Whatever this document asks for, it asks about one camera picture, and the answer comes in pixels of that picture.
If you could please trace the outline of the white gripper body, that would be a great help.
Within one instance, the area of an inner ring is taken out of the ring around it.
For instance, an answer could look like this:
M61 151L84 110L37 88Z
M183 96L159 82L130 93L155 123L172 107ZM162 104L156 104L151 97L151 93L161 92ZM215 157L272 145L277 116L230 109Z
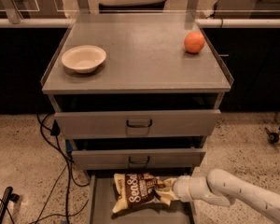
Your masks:
M173 192L180 202L192 202L193 198L190 193L190 176L179 176L173 184Z

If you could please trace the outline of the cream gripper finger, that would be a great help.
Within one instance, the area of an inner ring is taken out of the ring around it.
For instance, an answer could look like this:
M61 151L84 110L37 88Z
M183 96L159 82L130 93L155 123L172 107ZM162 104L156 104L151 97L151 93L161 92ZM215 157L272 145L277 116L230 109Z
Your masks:
M175 177L170 177L164 180L158 180L158 185L160 188L169 188L174 184L175 181Z
M174 192L170 190L162 190L159 193L160 200L166 205L170 205L172 201L178 201L179 198L174 194Z

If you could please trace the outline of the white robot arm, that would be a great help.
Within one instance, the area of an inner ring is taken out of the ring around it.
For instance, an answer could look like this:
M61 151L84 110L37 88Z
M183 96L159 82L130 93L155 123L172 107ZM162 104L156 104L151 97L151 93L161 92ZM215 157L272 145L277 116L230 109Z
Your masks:
M279 194L245 182L222 169L213 169L202 177L171 177L164 180L164 185L156 192L169 201L201 200L216 206L231 206L240 200L274 224L280 224Z

